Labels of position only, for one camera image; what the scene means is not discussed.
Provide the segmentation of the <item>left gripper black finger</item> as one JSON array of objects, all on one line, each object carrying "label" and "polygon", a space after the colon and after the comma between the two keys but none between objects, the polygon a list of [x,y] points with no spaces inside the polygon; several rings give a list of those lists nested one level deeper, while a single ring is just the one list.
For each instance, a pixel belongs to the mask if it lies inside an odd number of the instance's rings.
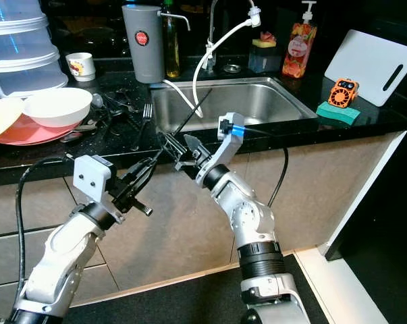
[{"label": "left gripper black finger", "polygon": [[154,175],[154,169],[141,169],[136,173],[133,181],[133,197],[138,200],[138,195],[145,188],[145,186],[150,182],[152,176]]},{"label": "left gripper black finger", "polygon": [[150,161],[139,161],[135,163],[121,176],[121,183],[125,186],[130,186],[139,182],[142,177],[146,176],[151,169]]}]

